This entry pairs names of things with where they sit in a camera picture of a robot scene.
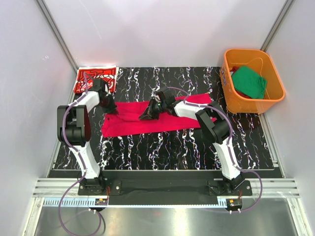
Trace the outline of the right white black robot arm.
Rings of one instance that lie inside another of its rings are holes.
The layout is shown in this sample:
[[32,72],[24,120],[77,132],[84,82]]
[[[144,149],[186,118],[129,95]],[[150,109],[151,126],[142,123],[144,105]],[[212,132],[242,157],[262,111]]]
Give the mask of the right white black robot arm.
[[232,145],[232,125],[218,104],[198,104],[189,102],[188,97],[176,99],[169,88],[155,92],[140,120],[159,119],[160,114],[168,113],[174,117],[190,118],[198,121],[201,131],[214,145],[221,163],[222,180],[208,185],[214,195],[236,194],[240,198],[245,181]]

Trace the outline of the crimson red polo shirt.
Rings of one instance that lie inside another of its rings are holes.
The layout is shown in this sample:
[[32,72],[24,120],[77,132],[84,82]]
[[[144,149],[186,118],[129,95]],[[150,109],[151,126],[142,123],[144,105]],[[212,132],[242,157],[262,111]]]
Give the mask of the crimson red polo shirt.
[[145,102],[118,102],[118,114],[106,114],[101,131],[103,137],[113,138],[199,128],[200,124],[196,113],[206,108],[210,101],[208,94],[193,95],[186,101],[183,97],[177,97],[174,107],[176,115],[161,113],[158,120],[139,120],[139,116],[152,103],[152,100]]

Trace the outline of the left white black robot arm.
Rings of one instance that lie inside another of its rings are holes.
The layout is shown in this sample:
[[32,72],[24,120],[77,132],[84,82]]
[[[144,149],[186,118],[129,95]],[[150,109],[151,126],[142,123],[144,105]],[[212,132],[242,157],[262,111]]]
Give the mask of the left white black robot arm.
[[76,157],[82,172],[80,182],[86,185],[101,185],[103,182],[100,166],[90,145],[92,129],[89,112],[95,107],[102,108],[105,114],[117,112],[109,85],[103,79],[94,79],[92,87],[80,97],[57,108],[57,138]]

